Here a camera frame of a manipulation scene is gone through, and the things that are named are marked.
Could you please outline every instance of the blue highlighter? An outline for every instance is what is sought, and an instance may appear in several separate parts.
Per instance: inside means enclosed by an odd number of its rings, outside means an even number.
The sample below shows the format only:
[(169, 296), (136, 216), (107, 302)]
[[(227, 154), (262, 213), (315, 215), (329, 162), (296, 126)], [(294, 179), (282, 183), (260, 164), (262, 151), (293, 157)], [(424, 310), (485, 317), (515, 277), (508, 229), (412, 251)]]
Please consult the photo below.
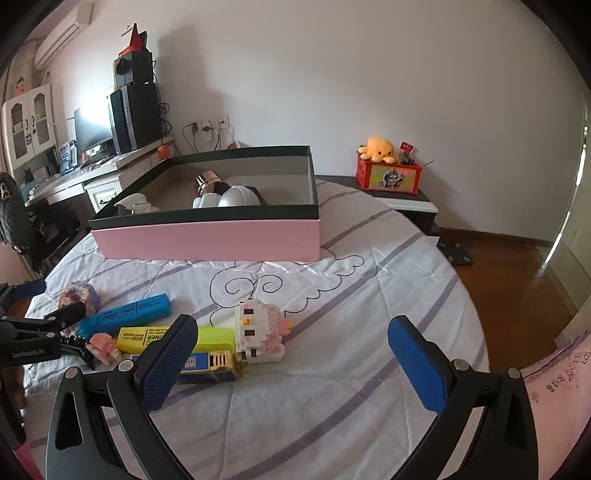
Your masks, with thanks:
[(120, 328), (144, 326), (170, 313), (170, 300), (163, 293), (82, 319), (78, 324), (78, 335), (86, 339), (99, 332), (117, 335)]

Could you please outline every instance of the small red sign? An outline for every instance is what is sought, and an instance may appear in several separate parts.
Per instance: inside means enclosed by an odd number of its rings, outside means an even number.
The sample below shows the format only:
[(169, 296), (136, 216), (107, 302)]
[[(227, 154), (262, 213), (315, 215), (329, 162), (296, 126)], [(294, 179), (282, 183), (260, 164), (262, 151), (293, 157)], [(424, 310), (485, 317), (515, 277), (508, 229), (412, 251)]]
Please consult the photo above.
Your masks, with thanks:
[(410, 143), (402, 142), (400, 144), (400, 150), (402, 150), (403, 152), (406, 152), (407, 154), (410, 155), (414, 150), (414, 146), (411, 145)]

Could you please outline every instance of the computer tower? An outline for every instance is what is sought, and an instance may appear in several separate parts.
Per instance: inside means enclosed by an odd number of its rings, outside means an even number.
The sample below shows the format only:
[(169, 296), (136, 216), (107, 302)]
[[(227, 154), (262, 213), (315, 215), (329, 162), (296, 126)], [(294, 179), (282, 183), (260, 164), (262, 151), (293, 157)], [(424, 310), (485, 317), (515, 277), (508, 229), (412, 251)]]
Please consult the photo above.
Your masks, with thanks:
[(109, 115), (115, 148), (127, 153), (162, 137), (160, 104), (156, 85), (131, 84), (109, 97)]
[(109, 118), (111, 120), (111, 131), (113, 132), (113, 143), (118, 154), (131, 152), (131, 143), (127, 133), (127, 122), (125, 120), (125, 108), (123, 106), (123, 92), (117, 89), (109, 96)]

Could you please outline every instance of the yellow octopus plush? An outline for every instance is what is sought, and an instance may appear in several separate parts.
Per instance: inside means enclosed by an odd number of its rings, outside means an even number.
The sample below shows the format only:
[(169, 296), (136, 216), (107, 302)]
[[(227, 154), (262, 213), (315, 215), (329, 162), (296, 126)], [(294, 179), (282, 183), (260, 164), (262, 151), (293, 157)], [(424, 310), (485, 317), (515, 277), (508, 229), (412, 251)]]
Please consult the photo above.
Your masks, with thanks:
[(374, 163), (384, 161), (386, 163), (398, 163), (396, 150), (390, 140), (382, 137), (372, 137), (368, 140), (367, 147), (359, 147), (358, 152), (364, 160), (371, 160)]

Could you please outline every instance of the white cabinet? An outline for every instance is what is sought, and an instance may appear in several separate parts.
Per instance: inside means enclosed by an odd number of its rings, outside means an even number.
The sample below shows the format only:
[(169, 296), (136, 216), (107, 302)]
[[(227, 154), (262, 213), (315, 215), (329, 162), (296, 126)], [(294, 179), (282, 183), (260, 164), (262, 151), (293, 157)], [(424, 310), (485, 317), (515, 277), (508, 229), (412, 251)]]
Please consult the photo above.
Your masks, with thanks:
[(50, 85), (29, 90), (4, 104), (2, 142), (11, 172), (56, 145)]
[(85, 188), (95, 212), (98, 213), (107, 203), (151, 169), (151, 157), (145, 155), (139, 160), (134, 161), (124, 170), (103, 175), (95, 181), (88, 183)]

